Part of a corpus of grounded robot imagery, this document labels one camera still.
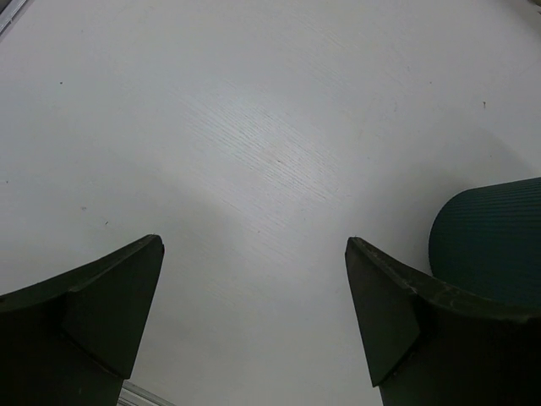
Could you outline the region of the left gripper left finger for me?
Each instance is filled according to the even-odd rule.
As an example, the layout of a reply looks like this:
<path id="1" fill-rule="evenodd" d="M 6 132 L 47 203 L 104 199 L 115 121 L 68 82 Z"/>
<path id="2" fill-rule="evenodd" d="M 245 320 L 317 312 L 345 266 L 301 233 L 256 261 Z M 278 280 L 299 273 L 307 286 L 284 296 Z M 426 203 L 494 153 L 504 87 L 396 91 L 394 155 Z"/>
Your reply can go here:
<path id="1" fill-rule="evenodd" d="M 165 246 L 150 234 L 1 297 L 3 405 L 114 405 L 134 368 Z"/>

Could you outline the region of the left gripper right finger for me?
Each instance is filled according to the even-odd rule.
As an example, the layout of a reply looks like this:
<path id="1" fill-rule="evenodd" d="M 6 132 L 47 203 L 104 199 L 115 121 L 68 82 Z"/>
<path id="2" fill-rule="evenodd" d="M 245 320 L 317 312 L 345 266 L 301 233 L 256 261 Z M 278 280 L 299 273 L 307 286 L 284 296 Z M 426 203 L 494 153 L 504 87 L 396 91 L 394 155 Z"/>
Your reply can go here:
<path id="1" fill-rule="evenodd" d="M 359 237 L 345 261 L 383 404 L 539 404 L 539 310 L 471 294 Z"/>

